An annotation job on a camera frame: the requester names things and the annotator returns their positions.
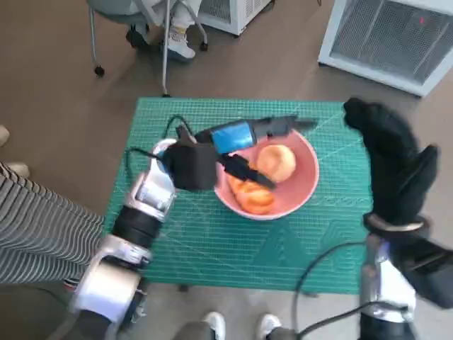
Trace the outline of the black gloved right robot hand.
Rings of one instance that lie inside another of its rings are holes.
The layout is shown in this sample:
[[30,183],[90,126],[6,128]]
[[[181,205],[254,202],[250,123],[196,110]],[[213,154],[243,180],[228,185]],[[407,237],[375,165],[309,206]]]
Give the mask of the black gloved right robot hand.
[[392,225],[415,222],[437,176],[439,148],[419,148],[409,123],[384,104],[350,98],[343,107],[369,155],[372,212]]

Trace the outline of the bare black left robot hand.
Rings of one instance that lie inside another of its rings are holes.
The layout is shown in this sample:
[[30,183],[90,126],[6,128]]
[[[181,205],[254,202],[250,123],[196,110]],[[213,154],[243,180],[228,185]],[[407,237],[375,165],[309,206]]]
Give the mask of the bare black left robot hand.
[[252,169],[249,161],[236,152],[255,146],[264,137],[286,137],[291,131],[311,130],[317,126],[314,119],[302,119],[296,115],[241,119],[217,125],[195,135],[199,143],[214,146],[219,154],[218,162],[224,171],[242,181],[253,181],[268,189],[276,183],[261,172]]

